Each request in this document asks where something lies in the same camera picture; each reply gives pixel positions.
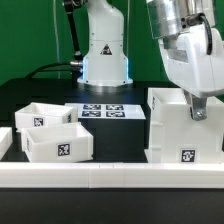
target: white box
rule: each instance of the white box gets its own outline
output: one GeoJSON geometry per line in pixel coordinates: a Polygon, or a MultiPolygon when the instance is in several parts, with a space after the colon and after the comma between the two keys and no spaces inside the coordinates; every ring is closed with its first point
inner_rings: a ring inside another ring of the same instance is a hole
{"type": "Polygon", "coordinates": [[[93,136],[80,124],[24,128],[22,150],[30,162],[80,162],[92,159],[93,136]]]}
{"type": "Polygon", "coordinates": [[[78,110],[74,107],[31,103],[15,112],[16,128],[50,126],[78,121],[78,110]]]}
{"type": "Polygon", "coordinates": [[[0,159],[12,144],[12,128],[0,128],[0,159]]]}
{"type": "Polygon", "coordinates": [[[208,98],[207,118],[191,118],[181,89],[149,89],[151,108],[149,163],[220,164],[224,162],[224,104],[208,98]]]}

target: blue light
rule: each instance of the blue light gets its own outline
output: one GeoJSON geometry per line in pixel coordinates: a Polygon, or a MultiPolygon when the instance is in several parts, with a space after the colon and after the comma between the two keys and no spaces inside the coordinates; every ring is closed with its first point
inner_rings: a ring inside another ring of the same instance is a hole
{"type": "Polygon", "coordinates": [[[83,58],[83,68],[82,68],[82,80],[85,79],[86,76],[86,58],[83,58]]]}
{"type": "Polygon", "coordinates": [[[127,80],[129,80],[129,59],[127,59],[127,80]]]}

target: metal bracket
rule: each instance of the metal bracket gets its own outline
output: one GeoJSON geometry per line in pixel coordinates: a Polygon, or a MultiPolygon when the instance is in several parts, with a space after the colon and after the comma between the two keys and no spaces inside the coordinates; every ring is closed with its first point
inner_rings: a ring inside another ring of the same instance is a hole
{"type": "Polygon", "coordinates": [[[187,103],[191,106],[191,117],[195,121],[202,121],[207,118],[207,98],[198,98],[184,90],[187,103]]]}

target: black cable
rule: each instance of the black cable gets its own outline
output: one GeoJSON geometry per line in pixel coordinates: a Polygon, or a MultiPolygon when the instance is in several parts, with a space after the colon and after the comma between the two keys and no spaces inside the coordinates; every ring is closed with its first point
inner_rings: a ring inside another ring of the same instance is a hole
{"type": "Polygon", "coordinates": [[[74,52],[80,52],[78,35],[77,35],[77,32],[76,32],[76,27],[75,27],[73,14],[67,14],[67,17],[68,17],[68,21],[69,21],[69,25],[70,25],[70,29],[71,29],[74,52]]]}
{"type": "Polygon", "coordinates": [[[205,25],[205,29],[206,29],[207,37],[208,37],[207,55],[211,55],[213,45],[212,45],[212,30],[211,30],[210,24],[209,24],[209,22],[208,22],[208,20],[207,20],[207,18],[204,14],[199,15],[199,20],[201,22],[203,22],[204,25],[205,25]]]}
{"type": "Polygon", "coordinates": [[[82,60],[83,56],[80,52],[79,47],[79,41],[78,41],[78,35],[75,27],[75,21],[73,16],[73,11],[75,9],[81,8],[81,1],[73,1],[73,0],[63,0],[63,6],[65,8],[65,11],[67,13],[69,26],[70,26],[70,32],[72,36],[72,43],[74,48],[74,58],[75,60],[82,60]]]}
{"type": "Polygon", "coordinates": [[[33,72],[29,73],[28,75],[26,75],[25,78],[31,79],[36,73],[43,71],[46,68],[58,67],[58,66],[63,66],[63,65],[70,65],[70,63],[69,62],[60,62],[60,63],[44,65],[44,66],[41,66],[40,68],[34,70],[33,72]]]}
{"type": "Polygon", "coordinates": [[[49,70],[48,69],[48,70],[42,70],[39,72],[76,72],[76,71],[79,71],[79,70],[71,70],[71,69],[51,69],[51,70],[49,70]]]}

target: sticker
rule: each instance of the sticker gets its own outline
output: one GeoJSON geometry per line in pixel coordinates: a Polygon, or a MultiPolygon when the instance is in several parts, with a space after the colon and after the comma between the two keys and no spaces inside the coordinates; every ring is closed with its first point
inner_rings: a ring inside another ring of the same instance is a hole
{"type": "Polygon", "coordinates": [[[112,52],[111,52],[108,44],[105,45],[104,49],[102,50],[102,52],[100,54],[102,54],[102,55],[112,55],[112,52]]]}
{"type": "Polygon", "coordinates": [[[83,111],[82,117],[101,117],[100,111],[83,111]]]}
{"type": "Polygon", "coordinates": [[[27,138],[27,141],[26,141],[26,148],[27,148],[27,150],[28,151],[30,151],[30,141],[29,141],[29,139],[27,138]]]}
{"type": "Polygon", "coordinates": [[[196,156],[196,150],[182,150],[181,162],[182,163],[194,163],[196,156]]]}
{"type": "Polygon", "coordinates": [[[124,112],[107,112],[107,117],[125,117],[124,112]]]}
{"type": "Polygon", "coordinates": [[[71,147],[69,143],[58,145],[58,156],[69,156],[71,154],[71,147]]]}
{"type": "Polygon", "coordinates": [[[44,118],[41,117],[35,117],[34,120],[34,127],[40,127],[40,126],[44,126],[44,118]]]}
{"type": "Polygon", "coordinates": [[[97,104],[84,104],[83,110],[101,110],[101,105],[97,105],[97,104]]]}
{"type": "Polygon", "coordinates": [[[156,99],[155,99],[155,97],[153,97],[152,98],[152,109],[153,110],[155,110],[155,101],[156,101],[156,99]]]}
{"type": "Polygon", "coordinates": [[[106,105],[107,110],[124,110],[123,105],[106,105]]]}
{"type": "Polygon", "coordinates": [[[68,123],[72,123],[72,115],[71,114],[68,115],[68,123]]]}

